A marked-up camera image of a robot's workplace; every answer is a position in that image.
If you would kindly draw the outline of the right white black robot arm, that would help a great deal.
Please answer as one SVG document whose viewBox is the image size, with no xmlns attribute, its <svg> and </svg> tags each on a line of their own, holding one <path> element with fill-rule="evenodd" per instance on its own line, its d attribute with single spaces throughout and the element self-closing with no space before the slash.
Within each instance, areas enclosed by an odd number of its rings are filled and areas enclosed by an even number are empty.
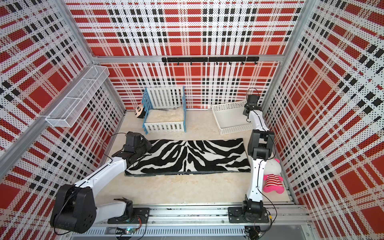
<svg viewBox="0 0 384 240">
<path fill-rule="evenodd" d="M 275 134 L 267 127 L 260 107 L 246 103 L 243 115 L 247 116 L 253 126 L 248 143 L 252 176 L 243 201 L 243 216 L 246 219 L 260 219 L 266 215 L 262 188 L 267 161 L 272 159 Z"/>
</svg>

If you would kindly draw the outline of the white plastic basket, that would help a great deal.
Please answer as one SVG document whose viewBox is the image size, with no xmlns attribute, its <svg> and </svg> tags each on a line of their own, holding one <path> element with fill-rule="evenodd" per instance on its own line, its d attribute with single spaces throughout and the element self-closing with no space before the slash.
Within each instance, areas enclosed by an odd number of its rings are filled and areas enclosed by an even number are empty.
<svg viewBox="0 0 384 240">
<path fill-rule="evenodd" d="M 212 105 L 211 109 L 215 117 L 220 135 L 252 130 L 252 123 L 243 115 L 246 101 Z"/>
</svg>

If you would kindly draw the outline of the grey zebra plush pillowcase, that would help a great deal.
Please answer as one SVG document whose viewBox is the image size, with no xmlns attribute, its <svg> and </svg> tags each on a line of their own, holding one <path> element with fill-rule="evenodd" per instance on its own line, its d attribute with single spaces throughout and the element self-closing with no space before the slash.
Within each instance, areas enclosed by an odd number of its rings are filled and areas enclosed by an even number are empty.
<svg viewBox="0 0 384 240">
<path fill-rule="evenodd" d="M 152 148 L 125 170 L 127 177 L 251 171 L 243 139 L 151 140 Z"/>
</svg>

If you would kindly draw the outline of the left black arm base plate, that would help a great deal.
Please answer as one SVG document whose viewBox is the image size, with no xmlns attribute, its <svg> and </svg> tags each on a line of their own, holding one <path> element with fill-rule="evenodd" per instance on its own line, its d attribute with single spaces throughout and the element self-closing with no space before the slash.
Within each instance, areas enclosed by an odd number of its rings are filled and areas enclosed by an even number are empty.
<svg viewBox="0 0 384 240">
<path fill-rule="evenodd" d="M 133 208 L 131 217 L 115 217 L 108 219 L 108 224 L 147 224 L 150 215 L 150 208 Z"/>
</svg>

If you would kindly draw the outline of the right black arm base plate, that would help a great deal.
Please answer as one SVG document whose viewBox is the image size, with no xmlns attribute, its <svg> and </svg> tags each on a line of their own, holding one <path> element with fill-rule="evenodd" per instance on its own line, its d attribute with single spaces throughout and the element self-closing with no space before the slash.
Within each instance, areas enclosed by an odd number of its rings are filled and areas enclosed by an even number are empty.
<svg viewBox="0 0 384 240">
<path fill-rule="evenodd" d="M 241 207 L 229 207 L 228 217 L 230 223 L 250 223 L 250 224 L 267 224 L 270 222 L 270 217 L 266 208 L 260 214 L 243 212 Z"/>
</svg>

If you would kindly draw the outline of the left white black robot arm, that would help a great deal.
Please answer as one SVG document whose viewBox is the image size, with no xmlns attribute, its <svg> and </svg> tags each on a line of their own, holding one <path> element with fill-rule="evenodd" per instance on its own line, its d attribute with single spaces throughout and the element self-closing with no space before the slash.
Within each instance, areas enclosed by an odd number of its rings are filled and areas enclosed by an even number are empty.
<svg viewBox="0 0 384 240">
<path fill-rule="evenodd" d="M 133 203 L 124 197 L 113 203 L 97 206 L 98 193 L 117 175 L 125 172 L 152 148 L 144 139 L 139 144 L 125 145 L 109 162 L 88 177 L 73 185 L 61 186 L 56 194 L 50 225 L 65 233 L 85 233 L 94 223 L 112 220 L 113 223 L 130 221 L 134 217 Z"/>
</svg>

